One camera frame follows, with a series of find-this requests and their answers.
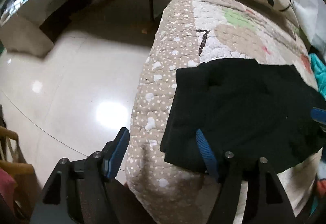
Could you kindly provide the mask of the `black pants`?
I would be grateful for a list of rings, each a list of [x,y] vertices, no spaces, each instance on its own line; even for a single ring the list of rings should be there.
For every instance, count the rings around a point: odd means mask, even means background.
[[[293,65],[226,58],[176,71],[176,92],[160,149],[165,162],[203,173],[201,130],[216,159],[231,151],[243,166],[260,157],[281,173],[325,145],[310,116],[325,99]]]

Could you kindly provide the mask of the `teal fleece blanket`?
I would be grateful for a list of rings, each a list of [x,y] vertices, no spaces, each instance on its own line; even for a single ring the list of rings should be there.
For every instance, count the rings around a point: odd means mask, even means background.
[[[318,90],[326,99],[326,66],[315,53],[311,53],[309,57],[311,69],[317,81]]]

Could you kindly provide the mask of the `white paper shopping bag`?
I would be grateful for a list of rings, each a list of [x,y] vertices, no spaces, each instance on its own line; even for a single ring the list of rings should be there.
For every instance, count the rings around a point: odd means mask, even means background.
[[[319,52],[325,52],[324,0],[290,0],[300,29],[309,43]]]

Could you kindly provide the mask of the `heart-patterned quilt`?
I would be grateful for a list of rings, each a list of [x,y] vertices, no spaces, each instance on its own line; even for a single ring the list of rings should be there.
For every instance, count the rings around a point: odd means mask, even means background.
[[[252,0],[171,0],[131,115],[127,185],[156,223],[314,223],[325,108],[294,27]]]

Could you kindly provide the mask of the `low beige table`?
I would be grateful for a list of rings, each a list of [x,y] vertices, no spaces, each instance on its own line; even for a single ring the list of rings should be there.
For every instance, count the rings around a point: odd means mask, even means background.
[[[7,52],[44,58],[68,27],[73,15],[92,0],[27,0],[18,9],[5,9],[1,19],[1,44]]]

